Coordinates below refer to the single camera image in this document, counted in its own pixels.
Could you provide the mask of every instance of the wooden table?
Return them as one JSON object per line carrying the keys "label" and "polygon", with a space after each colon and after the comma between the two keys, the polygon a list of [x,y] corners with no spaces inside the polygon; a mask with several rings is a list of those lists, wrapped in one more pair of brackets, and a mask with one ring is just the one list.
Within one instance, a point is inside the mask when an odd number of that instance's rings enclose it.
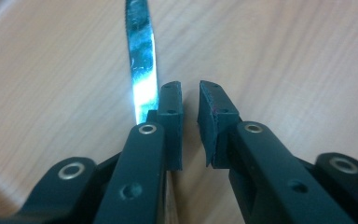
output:
{"label": "wooden table", "polygon": [[[226,170],[205,167],[199,82],[299,158],[358,159],[358,1],[149,2],[159,84],[179,80],[181,223],[243,223]],[[135,123],[124,0],[0,1],[0,216],[68,157],[118,153]]]}

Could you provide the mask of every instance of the metal blade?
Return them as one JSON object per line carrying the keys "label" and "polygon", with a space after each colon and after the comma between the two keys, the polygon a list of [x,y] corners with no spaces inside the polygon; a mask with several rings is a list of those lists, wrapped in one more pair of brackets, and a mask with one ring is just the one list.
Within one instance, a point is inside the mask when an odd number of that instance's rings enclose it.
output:
{"label": "metal blade", "polygon": [[136,123],[158,108],[158,83],[153,29],[146,0],[126,1],[126,30]]}

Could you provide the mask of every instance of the wood grain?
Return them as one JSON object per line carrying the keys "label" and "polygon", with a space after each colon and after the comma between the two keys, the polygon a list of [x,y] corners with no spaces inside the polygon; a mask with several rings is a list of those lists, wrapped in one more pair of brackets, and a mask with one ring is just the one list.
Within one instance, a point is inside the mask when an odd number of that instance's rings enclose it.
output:
{"label": "wood grain", "polygon": [[[150,0],[160,84],[182,82],[180,223],[243,223],[227,171],[205,168],[199,82],[296,156],[358,159],[358,1]],[[0,216],[57,161],[119,152],[135,123],[124,1],[14,1],[0,14]]]}

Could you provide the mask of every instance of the metal grommet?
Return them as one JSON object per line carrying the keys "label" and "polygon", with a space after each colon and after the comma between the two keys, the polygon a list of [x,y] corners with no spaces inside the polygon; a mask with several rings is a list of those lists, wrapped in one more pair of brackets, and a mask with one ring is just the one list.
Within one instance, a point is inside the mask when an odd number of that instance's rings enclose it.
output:
{"label": "metal grommet", "polygon": [[151,134],[157,130],[157,127],[153,124],[146,124],[139,128],[139,132],[142,134]]}
{"label": "metal grommet", "polygon": [[263,132],[263,129],[256,125],[256,124],[247,124],[245,125],[245,130],[250,132],[250,133],[261,133]]}
{"label": "metal grommet", "polygon": [[[67,172],[68,172],[67,170],[71,167],[77,168],[77,171],[75,171],[74,173],[67,174]],[[61,170],[58,172],[58,177],[63,180],[73,179],[73,178],[81,175],[85,170],[86,170],[86,167],[83,165],[83,163],[78,162],[78,161],[72,162],[72,163],[67,164],[66,166],[61,168]]]}
{"label": "metal grommet", "polygon": [[334,168],[338,169],[340,172],[343,172],[345,174],[349,175],[355,175],[358,173],[358,167],[353,164],[353,162],[341,158],[341,157],[333,157],[330,159],[330,165],[332,165]]}

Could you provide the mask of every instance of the screw hole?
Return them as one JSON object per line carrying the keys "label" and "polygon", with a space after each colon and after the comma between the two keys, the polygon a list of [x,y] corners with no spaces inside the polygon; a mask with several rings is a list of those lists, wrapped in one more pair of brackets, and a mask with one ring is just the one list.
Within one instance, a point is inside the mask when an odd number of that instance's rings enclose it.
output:
{"label": "screw hole", "polygon": [[132,200],[139,197],[142,194],[142,186],[138,183],[132,183],[124,186],[120,191],[122,200]]}
{"label": "screw hole", "polygon": [[290,180],[287,183],[287,186],[289,186],[290,189],[292,189],[293,191],[295,191],[297,193],[307,193],[308,192],[307,186],[299,180]]}
{"label": "screw hole", "polygon": [[157,127],[152,124],[146,124],[139,128],[139,132],[142,134],[151,134],[157,130]]}
{"label": "screw hole", "polygon": [[333,157],[330,159],[330,165],[342,173],[355,175],[358,173],[358,167],[353,162],[340,157]]}
{"label": "screw hole", "polygon": [[72,162],[65,165],[58,172],[58,177],[63,180],[69,180],[78,177],[86,170],[86,167],[81,162]]}
{"label": "screw hole", "polygon": [[229,112],[229,110],[228,110],[228,109],[220,109],[220,110],[219,110],[219,112],[220,112],[220,113],[224,113],[224,114],[226,114],[226,113],[228,113],[228,112]]}
{"label": "screw hole", "polygon": [[245,130],[250,132],[250,133],[261,133],[263,132],[263,129],[255,124],[248,124],[245,126]]}

